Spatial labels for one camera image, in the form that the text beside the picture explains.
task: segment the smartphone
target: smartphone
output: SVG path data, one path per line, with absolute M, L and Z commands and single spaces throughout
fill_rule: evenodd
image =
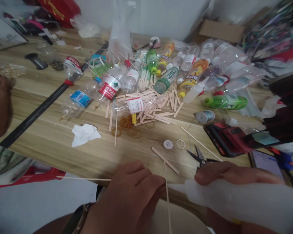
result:
M 275 157 L 258 150 L 250 152 L 248 156 L 250 159 L 251 167 L 270 171 L 271 173 L 279 176 L 282 180 L 284 180 L 283 173 L 281 172 L 281 169 L 279 168 Z

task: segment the wooden table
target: wooden table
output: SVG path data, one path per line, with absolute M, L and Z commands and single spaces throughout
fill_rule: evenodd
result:
M 97 43 L 97 39 L 82 39 L 73 30 L 68 31 L 62 37 L 66 46 L 54 48 L 63 56 L 68 55 L 77 58 L 81 64 L 84 59 L 90 57 L 102 45 Z M 139 44 L 144 45 L 149 41 L 149 36 L 134 35 L 134 39 Z M 7 133 L 0 138 L 0 142 L 15 129 L 30 113 L 32 113 L 50 94 L 52 94 L 65 80 L 63 71 L 55 71 L 50 66 L 45 70 L 37 70 L 35 66 L 24 59 L 28 53 L 37 52 L 36 44 L 41 39 L 38 37 L 29 38 L 29 44 L 21 45 L 0 51 L 0 61 L 23 65 L 26 74 L 23 78 L 16 81 L 12 89 L 13 119 Z M 82 46 L 81 50 L 74 50 L 74 47 Z M 178 116 L 177 125 L 167 125 L 159 121 L 155 122 L 153 129 L 148 129 L 144 125 L 137 126 L 142 133 L 140 139 L 134 139 L 126 132 L 117 139 L 117 146 L 114 147 L 114 137 L 108 131 L 109 119 L 105 118 L 106 107 L 98 108 L 92 112 L 95 102 L 92 102 L 86 111 L 78 119 L 64 119 L 57 126 L 55 123 L 62 117 L 59 112 L 61 104 L 66 101 L 69 94 L 77 90 L 85 81 L 92 77 L 89 71 L 75 83 L 74 86 L 66 90 L 40 117 L 31 125 L 27 131 L 10 147 L 11 150 L 23 154 L 27 157 L 49 164 L 66 172 L 73 173 L 80 177 L 87 178 L 111 178 L 118 165 L 141 160 L 152 173 L 165 176 L 171 183 L 183 183 L 185 179 L 193 179 L 198 163 L 182 149 L 176 146 L 176 140 L 182 138 L 189 149 L 189 140 L 186 133 L 180 128 L 189 128 L 189 132 L 200 140 L 207 148 L 216 155 L 219 155 L 210 139 L 204 132 L 202 125 L 195 119 L 195 113 L 205 110 L 201 101 L 208 95 L 198 97 L 191 104 L 184 104 Z M 261 108 L 265 100 L 272 96 L 269 90 L 251 88 L 258 107 Z M 222 120 L 223 110 L 213 110 L 216 114 L 216 121 Z M 230 115 L 238 120 L 258 121 L 254 118 L 242 117 L 237 111 L 230 111 Z M 93 124 L 98 128 L 102 135 L 101 139 L 90 141 L 82 146 L 72 148 L 74 125 Z M 174 144 L 173 149 L 166 150 L 163 147 L 165 140 L 171 140 Z M 194 150 L 196 142 L 190 138 L 191 150 Z M 198 145 L 206 158 L 214 157 L 203 147 Z M 163 161 L 151 150 L 155 147 L 165 156 L 179 171 L 177 175 L 170 168 L 164 172 Z M 223 158 L 224 161 L 231 161 L 239 166 L 250 166 L 247 155 L 237 158 Z M 205 209 L 196 206 L 178 192 L 169 191 L 170 200 L 179 204 L 197 215 L 202 221 L 206 222 Z

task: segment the floor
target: floor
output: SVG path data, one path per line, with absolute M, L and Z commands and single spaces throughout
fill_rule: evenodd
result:
M 0 188 L 0 234 L 32 234 L 79 205 L 94 202 L 96 190 L 96 184 L 74 179 Z

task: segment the white tissue paper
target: white tissue paper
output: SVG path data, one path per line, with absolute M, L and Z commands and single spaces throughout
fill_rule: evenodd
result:
M 72 147 L 80 146 L 87 143 L 90 140 L 101 138 L 97 128 L 93 125 L 85 123 L 83 126 L 75 125 L 72 129 L 75 134 Z

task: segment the green bottle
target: green bottle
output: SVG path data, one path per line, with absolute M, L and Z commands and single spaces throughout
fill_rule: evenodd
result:
M 159 94 L 167 91 L 170 84 L 178 77 L 179 67 L 172 67 L 155 83 L 154 89 Z
M 151 74 L 155 74 L 157 71 L 157 66 L 159 65 L 159 60 L 157 58 L 156 51 L 153 49 L 149 50 L 146 56 L 147 69 Z
M 246 107 L 247 99 L 235 95 L 217 95 L 212 98 L 206 98 L 204 103 L 214 109 L 240 110 Z

